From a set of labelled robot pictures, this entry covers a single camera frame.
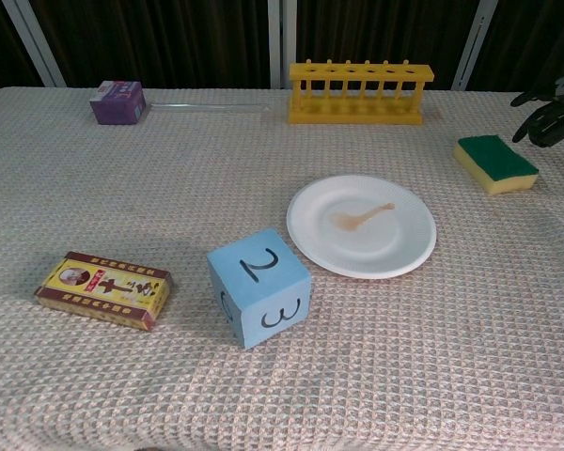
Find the paper plate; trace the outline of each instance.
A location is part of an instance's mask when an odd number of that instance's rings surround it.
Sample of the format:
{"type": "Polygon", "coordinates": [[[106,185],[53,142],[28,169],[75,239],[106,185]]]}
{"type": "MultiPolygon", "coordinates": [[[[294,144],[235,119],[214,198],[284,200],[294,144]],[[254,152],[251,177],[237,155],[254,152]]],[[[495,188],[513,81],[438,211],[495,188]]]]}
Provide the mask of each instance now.
{"type": "Polygon", "coordinates": [[[314,263],[361,279],[396,277],[431,255],[436,226],[415,194],[384,179],[336,176],[295,195],[287,228],[314,263]]]}

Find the sponge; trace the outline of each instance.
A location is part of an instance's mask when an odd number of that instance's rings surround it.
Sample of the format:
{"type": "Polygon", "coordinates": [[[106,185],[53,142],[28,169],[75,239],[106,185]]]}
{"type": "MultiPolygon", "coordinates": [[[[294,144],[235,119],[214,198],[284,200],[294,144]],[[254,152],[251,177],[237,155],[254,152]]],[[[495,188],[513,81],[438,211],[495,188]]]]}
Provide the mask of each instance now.
{"type": "Polygon", "coordinates": [[[539,169],[496,135],[462,138],[453,156],[489,194],[528,190],[539,176],[539,169]]]}

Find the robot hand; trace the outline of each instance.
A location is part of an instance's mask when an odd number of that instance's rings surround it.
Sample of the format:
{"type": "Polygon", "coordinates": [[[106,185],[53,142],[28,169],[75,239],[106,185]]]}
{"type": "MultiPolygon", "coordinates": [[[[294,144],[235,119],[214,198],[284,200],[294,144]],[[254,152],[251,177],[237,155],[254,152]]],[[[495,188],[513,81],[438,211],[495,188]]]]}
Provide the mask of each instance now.
{"type": "Polygon", "coordinates": [[[527,101],[549,101],[535,111],[514,134],[517,143],[527,134],[535,146],[549,148],[564,139],[564,77],[539,93],[524,92],[511,101],[511,106],[520,106],[527,101]]]}

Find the textured tablecloth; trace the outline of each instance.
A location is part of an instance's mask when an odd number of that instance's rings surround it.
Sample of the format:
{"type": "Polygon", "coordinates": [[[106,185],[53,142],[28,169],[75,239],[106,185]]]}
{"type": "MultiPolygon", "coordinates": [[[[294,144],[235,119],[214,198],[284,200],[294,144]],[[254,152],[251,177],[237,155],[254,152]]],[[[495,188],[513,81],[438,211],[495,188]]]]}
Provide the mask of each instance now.
{"type": "Polygon", "coordinates": [[[564,449],[564,141],[513,145],[540,178],[496,197],[451,153],[539,103],[427,91],[423,126],[290,126],[288,91],[147,89],[271,111],[108,127],[93,91],[0,90],[0,449],[564,449]],[[300,254],[288,204],[336,174],[420,196],[431,258],[369,281],[300,254]],[[267,227],[312,272],[310,313],[242,350],[206,253],[267,227]],[[153,332],[35,304],[69,250],[171,271],[153,332]]]}

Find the brown stain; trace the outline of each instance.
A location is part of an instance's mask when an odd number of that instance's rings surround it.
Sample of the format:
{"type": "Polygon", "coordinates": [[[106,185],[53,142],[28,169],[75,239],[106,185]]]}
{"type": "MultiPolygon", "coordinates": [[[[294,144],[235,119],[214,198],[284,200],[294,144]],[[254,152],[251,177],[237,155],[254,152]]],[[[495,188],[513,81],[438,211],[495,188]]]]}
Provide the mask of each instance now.
{"type": "Polygon", "coordinates": [[[364,214],[352,215],[344,212],[332,213],[330,215],[330,221],[336,227],[347,232],[354,232],[361,225],[372,219],[374,216],[382,213],[386,210],[394,210],[395,204],[388,203],[384,205],[379,205],[374,207],[372,210],[365,212],[364,214]]]}

